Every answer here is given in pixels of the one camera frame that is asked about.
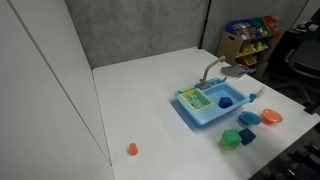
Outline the light blue toy sink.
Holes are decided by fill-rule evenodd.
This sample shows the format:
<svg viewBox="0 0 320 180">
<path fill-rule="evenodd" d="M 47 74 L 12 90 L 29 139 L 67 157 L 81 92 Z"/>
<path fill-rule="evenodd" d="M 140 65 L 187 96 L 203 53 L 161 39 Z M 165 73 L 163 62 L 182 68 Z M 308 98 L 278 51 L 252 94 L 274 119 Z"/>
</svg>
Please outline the light blue toy sink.
<svg viewBox="0 0 320 180">
<path fill-rule="evenodd" d="M 247 95 L 243 94 L 237 88 L 229 84 L 226 79 L 213 78 L 209 79 L 208 82 L 211 84 L 211 86 L 205 90 L 201 90 L 199 88 L 199 84 L 195 84 L 186 88 L 199 88 L 213 101 L 213 104 L 210 107 L 198 112 L 193 111 L 179 96 L 178 92 L 186 89 L 177 90 L 174 93 L 175 99 L 178 101 L 178 105 L 182 108 L 182 112 L 185 113 L 197 127 L 204 127 L 237 110 L 242 105 L 250 101 Z M 233 105 L 229 106 L 228 108 L 220 108 L 219 100 L 221 97 L 230 97 Z"/>
</svg>

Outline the blue block in sink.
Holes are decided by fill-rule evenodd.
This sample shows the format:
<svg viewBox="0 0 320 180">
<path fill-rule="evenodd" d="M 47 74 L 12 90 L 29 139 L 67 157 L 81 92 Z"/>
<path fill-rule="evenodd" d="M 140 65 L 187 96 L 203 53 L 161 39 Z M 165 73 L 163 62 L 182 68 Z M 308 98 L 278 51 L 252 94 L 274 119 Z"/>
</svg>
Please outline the blue block in sink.
<svg viewBox="0 0 320 180">
<path fill-rule="evenodd" d="M 219 100 L 219 107 L 220 108 L 228 108 L 229 106 L 232 106 L 233 102 L 230 97 L 221 97 Z"/>
</svg>

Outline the light green toy block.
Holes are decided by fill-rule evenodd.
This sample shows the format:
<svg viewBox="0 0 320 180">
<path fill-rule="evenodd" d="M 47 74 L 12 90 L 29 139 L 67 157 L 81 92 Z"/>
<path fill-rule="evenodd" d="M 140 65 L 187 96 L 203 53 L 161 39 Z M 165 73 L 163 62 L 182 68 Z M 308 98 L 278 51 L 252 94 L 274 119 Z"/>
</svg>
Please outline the light green toy block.
<svg viewBox="0 0 320 180">
<path fill-rule="evenodd" d="M 225 150 L 225 151 L 227 151 L 227 150 L 234 150 L 234 149 L 237 148 L 237 146 L 227 146 L 227 145 L 225 145 L 222 140 L 219 141 L 219 146 L 220 146 L 223 150 Z"/>
</svg>

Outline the dark blue toy block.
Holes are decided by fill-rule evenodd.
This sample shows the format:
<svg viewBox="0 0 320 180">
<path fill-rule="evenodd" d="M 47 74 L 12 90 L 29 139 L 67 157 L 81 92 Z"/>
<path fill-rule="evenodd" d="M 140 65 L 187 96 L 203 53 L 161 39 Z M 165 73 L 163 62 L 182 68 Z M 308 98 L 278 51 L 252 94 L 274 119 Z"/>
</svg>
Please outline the dark blue toy block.
<svg viewBox="0 0 320 180">
<path fill-rule="evenodd" d="M 248 128 L 241 130 L 239 132 L 239 135 L 241 136 L 241 139 L 242 139 L 241 143 L 243 145 L 247 145 L 251 143 L 256 138 L 256 135 Z"/>
</svg>

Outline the yellow-green dish rack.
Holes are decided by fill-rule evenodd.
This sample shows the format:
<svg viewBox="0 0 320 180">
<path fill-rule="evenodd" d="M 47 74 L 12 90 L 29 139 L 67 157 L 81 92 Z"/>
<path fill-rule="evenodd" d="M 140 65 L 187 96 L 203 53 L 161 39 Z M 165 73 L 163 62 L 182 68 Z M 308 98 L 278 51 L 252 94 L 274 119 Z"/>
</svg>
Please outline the yellow-green dish rack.
<svg viewBox="0 0 320 180">
<path fill-rule="evenodd" d="M 193 110 L 201 111 L 210 107 L 213 101 L 206 96 L 199 88 L 189 88 L 178 92 L 183 101 Z"/>
</svg>

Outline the grey toy faucet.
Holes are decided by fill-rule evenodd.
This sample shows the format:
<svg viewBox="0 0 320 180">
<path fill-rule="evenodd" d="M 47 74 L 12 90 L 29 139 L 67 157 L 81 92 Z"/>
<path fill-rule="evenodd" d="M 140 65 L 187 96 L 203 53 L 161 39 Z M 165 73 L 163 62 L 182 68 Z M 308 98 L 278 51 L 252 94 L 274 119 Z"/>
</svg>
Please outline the grey toy faucet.
<svg viewBox="0 0 320 180">
<path fill-rule="evenodd" d="M 202 78 L 200 79 L 200 83 L 199 83 L 199 88 L 201 90 L 205 90 L 208 89 L 210 87 L 210 83 L 208 82 L 208 74 L 210 72 L 210 70 L 217 65 L 218 63 L 222 63 L 226 60 L 225 56 L 220 56 L 217 60 L 215 60 L 214 62 L 210 63 L 204 70 L 204 74 L 202 76 Z"/>
</svg>

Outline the orange toy cup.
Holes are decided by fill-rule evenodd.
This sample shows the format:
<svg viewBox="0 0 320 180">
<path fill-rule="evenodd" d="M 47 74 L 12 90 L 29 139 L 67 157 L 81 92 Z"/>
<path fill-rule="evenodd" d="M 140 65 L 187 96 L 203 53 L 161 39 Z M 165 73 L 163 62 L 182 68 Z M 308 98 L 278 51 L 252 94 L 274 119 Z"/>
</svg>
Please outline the orange toy cup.
<svg viewBox="0 0 320 180">
<path fill-rule="evenodd" d="M 129 145 L 129 148 L 128 148 L 128 153 L 131 155 L 131 156 L 135 156 L 138 154 L 138 148 L 137 148 L 137 145 L 135 143 L 131 143 Z"/>
</svg>

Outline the grey metal mounting plate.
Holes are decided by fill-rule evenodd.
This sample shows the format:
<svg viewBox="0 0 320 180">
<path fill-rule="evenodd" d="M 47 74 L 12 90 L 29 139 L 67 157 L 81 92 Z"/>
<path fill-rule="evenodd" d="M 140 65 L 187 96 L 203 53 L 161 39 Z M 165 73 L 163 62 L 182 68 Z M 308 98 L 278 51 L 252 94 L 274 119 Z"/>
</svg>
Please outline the grey metal mounting plate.
<svg viewBox="0 0 320 180">
<path fill-rule="evenodd" d="M 255 73 L 255 69 L 248 68 L 241 64 L 225 66 L 221 68 L 221 73 L 228 78 L 240 79 L 245 74 Z"/>
</svg>

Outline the blue toy plate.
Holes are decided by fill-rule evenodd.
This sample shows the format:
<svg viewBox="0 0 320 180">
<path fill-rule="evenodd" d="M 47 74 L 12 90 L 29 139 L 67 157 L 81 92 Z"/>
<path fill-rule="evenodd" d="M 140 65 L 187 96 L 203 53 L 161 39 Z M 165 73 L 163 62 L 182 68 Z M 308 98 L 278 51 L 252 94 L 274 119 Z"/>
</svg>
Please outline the blue toy plate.
<svg viewBox="0 0 320 180">
<path fill-rule="evenodd" d="M 245 125 L 258 125 L 261 122 L 258 115 L 249 111 L 242 112 L 238 117 L 238 120 Z"/>
</svg>

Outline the small blue cup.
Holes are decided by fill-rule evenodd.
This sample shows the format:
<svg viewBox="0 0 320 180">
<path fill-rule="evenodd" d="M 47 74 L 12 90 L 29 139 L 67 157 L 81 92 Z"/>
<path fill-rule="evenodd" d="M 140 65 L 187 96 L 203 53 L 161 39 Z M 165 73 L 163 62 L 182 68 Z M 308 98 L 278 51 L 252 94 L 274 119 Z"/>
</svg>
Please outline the small blue cup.
<svg viewBox="0 0 320 180">
<path fill-rule="evenodd" d="M 252 103 L 255 99 L 257 98 L 257 95 L 256 94 L 250 94 L 249 95 L 249 99 L 250 99 L 250 103 Z"/>
</svg>

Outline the wooden toy storage shelf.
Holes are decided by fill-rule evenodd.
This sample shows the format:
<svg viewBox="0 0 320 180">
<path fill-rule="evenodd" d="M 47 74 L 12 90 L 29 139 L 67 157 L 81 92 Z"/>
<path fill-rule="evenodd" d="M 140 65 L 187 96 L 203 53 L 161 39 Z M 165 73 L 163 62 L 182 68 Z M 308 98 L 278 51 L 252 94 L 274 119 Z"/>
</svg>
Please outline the wooden toy storage shelf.
<svg viewBox="0 0 320 180">
<path fill-rule="evenodd" d="M 231 65 L 240 64 L 255 70 L 260 79 L 285 30 L 278 26 L 277 16 L 260 16 L 229 21 L 222 33 L 217 56 L 225 56 Z"/>
</svg>

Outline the orange toy plate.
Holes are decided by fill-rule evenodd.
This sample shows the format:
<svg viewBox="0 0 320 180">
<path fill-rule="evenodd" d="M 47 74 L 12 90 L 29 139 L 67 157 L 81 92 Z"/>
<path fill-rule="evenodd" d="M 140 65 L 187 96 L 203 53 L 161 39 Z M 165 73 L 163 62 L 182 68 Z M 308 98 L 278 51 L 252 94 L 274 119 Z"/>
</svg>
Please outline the orange toy plate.
<svg viewBox="0 0 320 180">
<path fill-rule="evenodd" d="M 282 116 L 272 109 L 264 109 L 262 111 L 262 122 L 268 125 L 281 123 L 283 121 Z"/>
</svg>

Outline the black office chair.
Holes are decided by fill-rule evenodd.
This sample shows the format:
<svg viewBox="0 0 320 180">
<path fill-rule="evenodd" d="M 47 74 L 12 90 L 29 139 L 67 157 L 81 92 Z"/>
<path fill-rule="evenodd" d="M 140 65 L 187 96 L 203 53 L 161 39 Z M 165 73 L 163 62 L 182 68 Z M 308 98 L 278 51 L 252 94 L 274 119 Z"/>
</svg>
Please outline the black office chair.
<svg viewBox="0 0 320 180">
<path fill-rule="evenodd" d="M 319 104 L 319 25 L 305 22 L 284 34 L 271 55 L 273 88 L 294 89 L 304 105 Z"/>
</svg>

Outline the black clamp equipment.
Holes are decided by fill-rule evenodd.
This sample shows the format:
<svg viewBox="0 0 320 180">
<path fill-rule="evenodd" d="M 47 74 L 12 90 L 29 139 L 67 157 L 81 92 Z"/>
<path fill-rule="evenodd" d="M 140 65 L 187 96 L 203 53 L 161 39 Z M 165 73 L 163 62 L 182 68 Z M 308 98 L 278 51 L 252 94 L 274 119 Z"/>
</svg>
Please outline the black clamp equipment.
<svg viewBox="0 0 320 180">
<path fill-rule="evenodd" d="M 320 180 L 320 123 L 248 180 Z"/>
</svg>

